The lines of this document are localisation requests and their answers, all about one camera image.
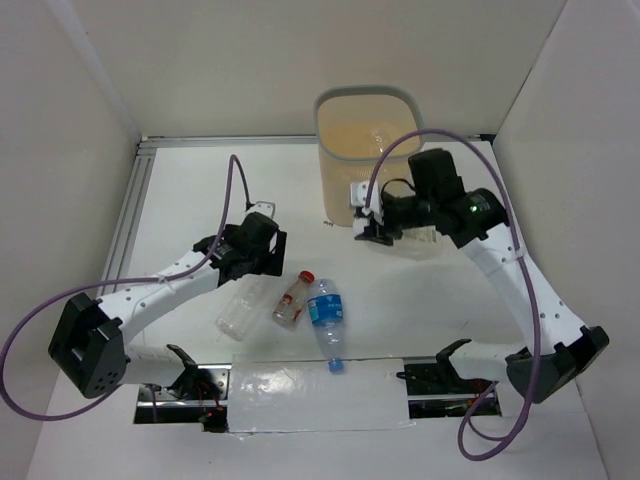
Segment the beige plastic waste bin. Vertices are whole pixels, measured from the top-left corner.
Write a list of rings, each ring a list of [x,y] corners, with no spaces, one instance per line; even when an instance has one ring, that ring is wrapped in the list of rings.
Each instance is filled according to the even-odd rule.
[[[350,184],[367,181],[382,155],[370,156],[368,131],[388,123],[403,136],[424,125],[414,98],[385,85],[336,87],[321,93],[314,103],[314,123],[325,213],[342,227],[353,221]]]

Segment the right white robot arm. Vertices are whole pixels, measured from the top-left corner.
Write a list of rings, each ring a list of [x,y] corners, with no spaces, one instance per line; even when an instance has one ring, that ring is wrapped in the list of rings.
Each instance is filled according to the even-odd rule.
[[[409,229],[434,227],[476,264],[523,335],[515,345],[455,341],[436,356],[438,384],[457,392],[470,380],[509,382],[522,397],[544,402],[593,363],[608,335],[561,300],[512,233],[504,203],[488,189],[466,190],[448,151],[420,152],[408,164],[409,196],[374,182],[351,184],[357,239],[391,246]]]

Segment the clear bottle white cap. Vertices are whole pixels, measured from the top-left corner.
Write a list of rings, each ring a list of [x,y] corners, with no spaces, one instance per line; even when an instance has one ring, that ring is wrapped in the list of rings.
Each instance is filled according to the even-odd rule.
[[[266,276],[257,275],[238,281],[238,289],[215,321],[222,334],[237,342],[245,340],[264,310],[269,283]]]

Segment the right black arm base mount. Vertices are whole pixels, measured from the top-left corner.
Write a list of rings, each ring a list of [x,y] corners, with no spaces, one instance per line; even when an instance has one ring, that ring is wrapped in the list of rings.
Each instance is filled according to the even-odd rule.
[[[490,382],[461,380],[446,372],[434,359],[409,359],[396,372],[408,397],[409,418],[462,418]]]

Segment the beige label clear bottle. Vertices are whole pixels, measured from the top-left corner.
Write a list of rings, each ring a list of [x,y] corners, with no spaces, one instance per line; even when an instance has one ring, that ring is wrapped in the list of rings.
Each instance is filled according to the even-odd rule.
[[[358,223],[372,223],[373,218],[361,218],[353,221]],[[393,246],[384,246],[367,241],[363,242],[368,250],[386,257],[402,258],[412,261],[426,261],[434,259],[443,253],[443,241],[433,227],[409,229],[403,231],[401,239],[394,240]]]

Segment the blue label water bottle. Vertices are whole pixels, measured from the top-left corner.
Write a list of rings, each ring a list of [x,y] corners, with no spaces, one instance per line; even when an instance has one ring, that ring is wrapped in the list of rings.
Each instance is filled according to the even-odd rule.
[[[307,310],[318,346],[332,374],[345,371],[345,326],[342,297],[335,283],[316,279],[309,290]]]

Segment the red cap bottle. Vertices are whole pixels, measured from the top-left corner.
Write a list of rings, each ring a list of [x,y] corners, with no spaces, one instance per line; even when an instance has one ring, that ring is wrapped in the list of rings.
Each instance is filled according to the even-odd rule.
[[[301,271],[294,283],[280,297],[275,306],[272,319],[281,327],[294,330],[304,308],[308,291],[315,276],[307,270]]]

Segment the clear crushed bottle white-blue cap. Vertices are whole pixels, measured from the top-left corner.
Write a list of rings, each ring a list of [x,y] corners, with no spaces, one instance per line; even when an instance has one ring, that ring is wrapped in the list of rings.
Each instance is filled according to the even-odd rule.
[[[379,157],[400,136],[398,128],[388,123],[372,127],[367,136],[370,156]]]

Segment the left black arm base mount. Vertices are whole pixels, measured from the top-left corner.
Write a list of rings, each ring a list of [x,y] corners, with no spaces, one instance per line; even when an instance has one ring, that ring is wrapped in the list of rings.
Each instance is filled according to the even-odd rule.
[[[204,432],[228,432],[231,365],[199,365],[170,387],[141,385],[135,425],[198,425]]]

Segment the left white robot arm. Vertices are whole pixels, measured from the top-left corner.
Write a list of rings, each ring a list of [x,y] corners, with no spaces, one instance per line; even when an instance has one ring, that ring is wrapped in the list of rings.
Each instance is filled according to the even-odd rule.
[[[156,385],[172,397],[193,394],[211,377],[179,346],[144,350],[133,339],[154,321],[200,295],[245,275],[279,276],[287,234],[268,216],[253,212],[220,236],[193,245],[150,283],[136,282],[92,299],[85,293],[66,303],[48,353],[87,399],[123,384]]]

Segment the aluminium frame rail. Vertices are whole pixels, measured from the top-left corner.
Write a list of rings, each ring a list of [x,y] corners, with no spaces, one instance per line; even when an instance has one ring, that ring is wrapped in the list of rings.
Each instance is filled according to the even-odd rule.
[[[229,219],[241,220],[246,199],[275,203],[275,219],[288,234],[283,274],[266,276],[264,310],[242,342],[215,324],[238,289],[230,283],[154,322],[138,335],[139,344],[174,343],[205,362],[317,359],[320,351],[306,317],[293,331],[272,319],[281,295],[303,270],[333,280],[341,292],[351,358],[432,355],[459,338],[497,340],[503,306],[477,267],[449,241],[442,240],[443,253],[431,260],[386,257],[328,220],[318,149],[309,137],[144,143],[106,276],[154,274],[213,234],[231,155],[239,157],[246,176],[234,183]]]

